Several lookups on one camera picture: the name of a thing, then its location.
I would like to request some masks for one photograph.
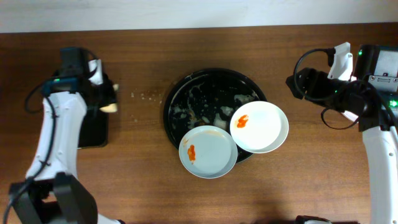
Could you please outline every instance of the green led light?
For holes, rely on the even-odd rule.
[[[398,105],[398,103],[396,101],[394,101],[394,100],[390,101],[390,106],[397,106],[397,105]]]

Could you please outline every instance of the black phone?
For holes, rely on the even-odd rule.
[[[100,110],[93,116],[88,111],[80,128],[79,149],[104,147],[108,143],[108,114]]]

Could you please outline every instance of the food residue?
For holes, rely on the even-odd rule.
[[[248,115],[243,115],[241,118],[238,120],[238,124],[236,125],[237,128],[244,128],[246,126],[248,119]]]
[[[193,98],[192,90],[194,90],[194,89],[196,89],[196,88],[201,92],[200,87],[201,87],[204,83],[205,83],[205,82],[203,82],[203,83],[201,83],[201,84],[199,84],[199,85],[194,85],[194,86],[192,86],[191,89],[188,91],[188,92],[189,92],[189,97]]]
[[[255,92],[253,92],[252,95],[234,95],[234,100],[241,102],[242,105],[245,105],[246,103],[254,101],[255,96],[256,96]]]
[[[206,123],[210,123],[209,119],[205,116],[202,116],[201,119],[206,122]]]
[[[226,121],[224,121],[224,120],[221,119],[219,113],[216,114],[216,117],[214,118],[214,123],[213,123],[213,125],[216,126],[216,127],[221,128],[221,129],[226,130]]]
[[[232,112],[234,111],[234,109],[232,109],[232,108],[230,108],[230,107],[227,107],[227,106],[222,106],[220,109],[223,111],[223,113],[224,113],[226,116],[231,116],[231,115],[232,115]]]
[[[186,140],[185,138],[182,139],[182,146],[185,147],[188,143],[188,140]]]
[[[188,156],[189,156],[189,161],[193,162],[195,161],[195,146],[191,145],[188,149]]]

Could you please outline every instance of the white plate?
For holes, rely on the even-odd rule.
[[[188,149],[195,147],[195,160],[190,161]],[[199,126],[184,135],[178,148],[180,160],[193,175],[212,179],[228,173],[238,158],[232,137],[221,128]]]
[[[246,126],[238,128],[238,120],[248,116]],[[265,153],[277,149],[286,139],[289,122],[285,113],[272,103],[255,101],[240,107],[229,124],[232,138],[247,152]]]

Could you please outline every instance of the white wall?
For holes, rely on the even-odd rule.
[[[397,21],[398,0],[0,0],[0,32]]]

